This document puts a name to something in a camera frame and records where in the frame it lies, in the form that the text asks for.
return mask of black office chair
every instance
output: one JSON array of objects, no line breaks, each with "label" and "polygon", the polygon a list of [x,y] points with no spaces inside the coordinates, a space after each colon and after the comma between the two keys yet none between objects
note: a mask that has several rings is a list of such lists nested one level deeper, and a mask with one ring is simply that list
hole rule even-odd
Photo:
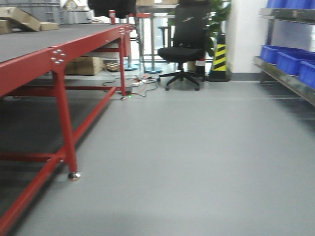
[{"label": "black office chair", "polygon": [[206,28],[209,23],[211,4],[209,0],[179,0],[175,8],[175,31],[173,46],[160,48],[157,54],[168,62],[177,62],[179,72],[163,74],[158,77],[174,76],[167,82],[165,90],[177,79],[186,78],[196,85],[199,90],[199,82],[195,78],[205,75],[186,72],[183,63],[200,60],[205,57]]}]

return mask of gray crate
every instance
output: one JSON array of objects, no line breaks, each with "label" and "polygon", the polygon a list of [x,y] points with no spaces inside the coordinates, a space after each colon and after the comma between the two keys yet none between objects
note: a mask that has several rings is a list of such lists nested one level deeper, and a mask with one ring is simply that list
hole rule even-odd
[{"label": "gray crate", "polygon": [[5,0],[0,7],[15,6],[33,15],[42,22],[63,23],[63,13],[59,0]]},{"label": "gray crate", "polygon": [[30,3],[57,3],[60,5],[60,0],[1,0],[2,4],[30,4]]}]

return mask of blue plastic bin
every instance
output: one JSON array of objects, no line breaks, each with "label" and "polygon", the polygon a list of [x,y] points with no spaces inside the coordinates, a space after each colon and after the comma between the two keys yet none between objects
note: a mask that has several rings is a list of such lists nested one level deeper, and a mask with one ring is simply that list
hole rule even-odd
[{"label": "blue plastic bin", "polygon": [[315,62],[301,62],[299,81],[315,89]]},{"label": "blue plastic bin", "polygon": [[315,9],[315,0],[311,0],[310,9]]},{"label": "blue plastic bin", "polygon": [[312,0],[287,0],[285,8],[289,9],[309,9]]},{"label": "blue plastic bin", "polygon": [[267,8],[285,8],[287,0],[268,0]]},{"label": "blue plastic bin", "polygon": [[298,75],[301,61],[315,62],[315,53],[278,52],[277,68],[289,75]]},{"label": "blue plastic bin", "polygon": [[277,56],[278,56],[277,52],[306,52],[306,51],[299,48],[262,45],[261,51],[260,51],[260,58],[270,64],[276,64]]}]

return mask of table frame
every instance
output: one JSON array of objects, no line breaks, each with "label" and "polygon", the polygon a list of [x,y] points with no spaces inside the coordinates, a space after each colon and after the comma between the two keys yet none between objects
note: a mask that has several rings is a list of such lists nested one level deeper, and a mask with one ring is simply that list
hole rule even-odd
[{"label": "table frame", "polygon": [[[0,160],[45,162],[38,174],[18,196],[7,212],[0,218],[0,236],[4,236],[14,225],[15,221],[59,163],[64,162],[68,165],[70,172],[68,177],[70,180],[75,181],[81,177],[78,173],[75,143],[91,126],[92,122],[96,119],[114,93],[121,91],[122,100],[125,100],[126,98],[124,57],[127,57],[130,53],[129,33],[132,29],[133,26],[130,24],[117,25],[98,33],[44,48],[2,63],[0,62],[0,75],[5,75],[4,79],[0,78],[0,97],[8,95],[56,97],[64,142],[63,146],[56,153],[0,152]],[[112,41],[118,42],[119,46],[117,49],[103,47]],[[121,72],[120,86],[81,86],[67,88],[64,83],[64,68],[66,63],[88,52],[94,51],[119,52]],[[28,82],[50,71],[53,75],[53,86],[25,86]],[[72,131],[66,89],[108,91],[74,132]]]}]

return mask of gray table top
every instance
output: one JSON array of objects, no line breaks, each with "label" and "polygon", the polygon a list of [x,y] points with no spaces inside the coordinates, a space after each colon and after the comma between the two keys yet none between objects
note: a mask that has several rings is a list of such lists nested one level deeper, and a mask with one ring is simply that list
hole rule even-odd
[{"label": "gray table top", "polygon": [[58,30],[38,32],[15,31],[0,35],[0,63],[60,43],[102,32],[117,25],[75,24],[61,25]]}]

